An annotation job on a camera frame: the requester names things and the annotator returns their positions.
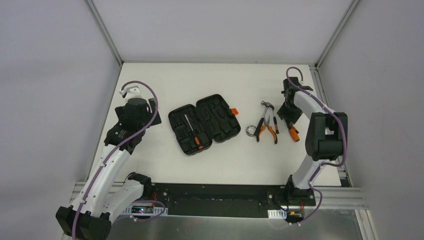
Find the small orange black screwdriver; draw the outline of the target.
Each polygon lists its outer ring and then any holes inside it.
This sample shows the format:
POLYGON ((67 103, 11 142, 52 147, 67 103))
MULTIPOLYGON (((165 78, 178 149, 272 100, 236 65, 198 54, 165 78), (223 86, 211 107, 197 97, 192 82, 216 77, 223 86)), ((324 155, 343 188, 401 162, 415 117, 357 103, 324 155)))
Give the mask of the small orange black screwdriver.
POLYGON ((272 115, 273 115, 273 123, 274 123, 274 127, 275 127, 275 133, 278 135, 280 132, 279 132, 279 127, 278 127, 277 116, 276 116, 274 109, 272 110, 272 115))

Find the large orange black screwdriver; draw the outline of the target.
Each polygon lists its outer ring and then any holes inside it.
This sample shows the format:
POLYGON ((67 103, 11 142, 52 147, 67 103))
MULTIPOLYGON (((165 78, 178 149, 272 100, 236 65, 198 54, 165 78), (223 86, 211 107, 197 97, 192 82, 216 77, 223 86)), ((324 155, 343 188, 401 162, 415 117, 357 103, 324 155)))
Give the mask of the large orange black screwdriver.
POLYGON ((292 140, 296 143, 300 141, 300 137, 299 137, 299 131, 295 128, 294 124, 291 122, 287 123, 287 129, 289 132, 290 137, 292 138, 292 140))

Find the black plastic tool case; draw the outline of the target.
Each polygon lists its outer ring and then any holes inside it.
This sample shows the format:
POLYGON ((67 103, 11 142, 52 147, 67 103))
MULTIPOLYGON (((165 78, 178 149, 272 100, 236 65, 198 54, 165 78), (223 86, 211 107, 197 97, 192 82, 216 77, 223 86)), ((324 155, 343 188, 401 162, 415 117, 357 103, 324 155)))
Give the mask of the black plastic tool case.
POLYGON ((235 108, 231 108, 220 94, 204 97, 193 104, 186 104, 169 112, 168 120, 175 139, 182 152, 192 156, 211 147, 213 143, 223 143, 241 132, 235 108), (188 119, 199 138, 203 149, 198 149, 188 119))

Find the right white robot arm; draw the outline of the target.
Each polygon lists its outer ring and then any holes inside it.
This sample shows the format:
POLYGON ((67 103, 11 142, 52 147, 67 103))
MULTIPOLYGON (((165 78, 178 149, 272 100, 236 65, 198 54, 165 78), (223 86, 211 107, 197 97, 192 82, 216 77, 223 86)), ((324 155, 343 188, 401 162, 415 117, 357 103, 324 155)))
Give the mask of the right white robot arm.
POLYGON ((348 116, 326 107, 313 95, 312 88, 301 85, 297 77, 283 81, 282 94, 285 100, 277 115, 286 123, 292 137, 298 134, 295 123, 300 117, 309 119, 305 158, 289 176, 282 192, 288 204, 296 205, 313 194, 311 186, 322 169, 345 153, 348 116))

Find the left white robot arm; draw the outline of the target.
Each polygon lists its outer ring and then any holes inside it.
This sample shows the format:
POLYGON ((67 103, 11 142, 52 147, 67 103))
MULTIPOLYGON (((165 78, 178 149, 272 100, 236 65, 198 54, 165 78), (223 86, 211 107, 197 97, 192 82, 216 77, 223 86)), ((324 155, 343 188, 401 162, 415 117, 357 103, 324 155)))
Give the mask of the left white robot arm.
POLYGON ((117 217, 134 201, 152 198, 152 179, 132 172, 112 195, 113 183, 142 141, 146 129, 161 124, 154 98, 134 97, 115 108, 117 123, 107 132, 96 172, 70 206, 61 206, 56 219, 65 235, 74 240, 105 240, 117 217))

